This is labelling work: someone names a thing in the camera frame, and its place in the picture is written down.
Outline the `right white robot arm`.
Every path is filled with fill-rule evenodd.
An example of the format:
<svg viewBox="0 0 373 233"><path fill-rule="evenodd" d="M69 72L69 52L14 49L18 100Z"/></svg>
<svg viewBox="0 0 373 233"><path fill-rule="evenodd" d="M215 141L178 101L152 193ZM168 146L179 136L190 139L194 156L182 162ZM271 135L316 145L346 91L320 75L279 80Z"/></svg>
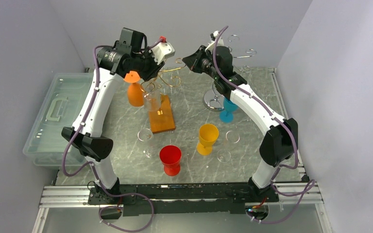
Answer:
<svg viewBox="0 0 373 233"><path fill-rule="evenodd" d="M234 70L233 56L225 46L213 51L204 45L182 62L195 73L205 73L224 98L237 105L260 129L264 138L259 147L261 162L249 179L248 195L261 201L267 195L278 169L298 152L298 123L284 118L270 108L252 90L247 81Z"/></svg>

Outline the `orange plastic wine glass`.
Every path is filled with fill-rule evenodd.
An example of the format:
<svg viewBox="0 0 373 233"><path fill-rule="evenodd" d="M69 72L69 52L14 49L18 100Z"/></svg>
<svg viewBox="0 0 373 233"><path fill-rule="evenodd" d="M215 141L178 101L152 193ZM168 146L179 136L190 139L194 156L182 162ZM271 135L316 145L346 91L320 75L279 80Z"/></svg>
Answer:
<svg viewBox="0 0 373 233"><path fill-rule="evenodd" d="M130 84L127 88L128 102L134 107L141 107L144 104L140 80L141 77L136 71L130 71L124 78L124 81Z"/></svg>

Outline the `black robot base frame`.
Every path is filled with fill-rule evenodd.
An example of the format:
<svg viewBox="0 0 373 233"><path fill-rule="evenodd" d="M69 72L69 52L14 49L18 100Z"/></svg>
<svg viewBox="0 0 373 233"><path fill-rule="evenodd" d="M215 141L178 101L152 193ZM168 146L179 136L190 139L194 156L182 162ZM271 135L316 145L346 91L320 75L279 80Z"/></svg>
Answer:
<svg viewBox="0 0 373 233"><path fill-rule="evenodd" d="M244 214L253 205L277 203L271 188L257 191L247 182L122 184L111 197L100 186L88 186L88 205L120 205L124 216L229 212Z"/></svg>

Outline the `yellow plastic wine glass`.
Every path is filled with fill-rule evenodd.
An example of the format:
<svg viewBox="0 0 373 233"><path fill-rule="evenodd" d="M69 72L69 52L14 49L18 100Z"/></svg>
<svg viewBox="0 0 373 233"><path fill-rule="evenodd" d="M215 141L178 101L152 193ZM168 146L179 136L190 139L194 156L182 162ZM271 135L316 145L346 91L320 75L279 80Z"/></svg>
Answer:
<svg viewBox="0 0 373 233"><path fill-rule="evenodd" d="M207 156L213 150L213 145L219 137L219 130L214 124L204 124L199 129L199 143L196 150L200 155Z"/></svg>

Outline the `gold wire rack wooden base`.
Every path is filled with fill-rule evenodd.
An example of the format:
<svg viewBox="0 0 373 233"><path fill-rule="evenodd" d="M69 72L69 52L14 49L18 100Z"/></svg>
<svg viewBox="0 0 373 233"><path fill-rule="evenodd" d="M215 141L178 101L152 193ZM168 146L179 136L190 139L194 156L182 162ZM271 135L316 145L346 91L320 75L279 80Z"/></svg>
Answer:
<svg viewBox="0 0 373 233"><path fill-rule="evenodd" d="M178 76L170 77L169 81L165 81L163 78L163 74L166 72L173 72L182 69L181 67L176 68L170 68L170 69L162 69L158 72L158 76L155 78L152 78L149 81L143 81L140 85L142 85L144 82L157 82L161 85L161 98L162 98L162 104L159 110L154 112L148 113L148 119L150 124L150 129L153 134L157 133L163 133L168 131L173 131L176 129L175 121L173 118L172 108L171 108L171 101L169 98L169 95L165 93L165 87L171 87L175 88L180 86L181 84L181 78Z"/></svg>

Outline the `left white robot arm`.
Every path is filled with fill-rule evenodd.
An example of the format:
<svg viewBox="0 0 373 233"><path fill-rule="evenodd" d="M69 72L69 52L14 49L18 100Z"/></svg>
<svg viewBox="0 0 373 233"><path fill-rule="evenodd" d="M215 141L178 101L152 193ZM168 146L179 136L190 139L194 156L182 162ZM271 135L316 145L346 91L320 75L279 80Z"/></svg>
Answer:
<svg viewBox="0 0 373 233"><path fill-rule="evenodd" d="M121 80L135 71L144 81L157 77L165 60L175 54L175 49L165 37L148 45L144 33L122 28L113 45L98 45L93 49L94 72L87 97L77 118L70 127L64 127L61 135L67 140L61 168L72 177L77 172L66 171L66 156L70 147L76 148L85 158L100 188L101 198L113 204L120 197L120 182L116 176L110 153L113 140L102 135L106 113Z"/></svg>

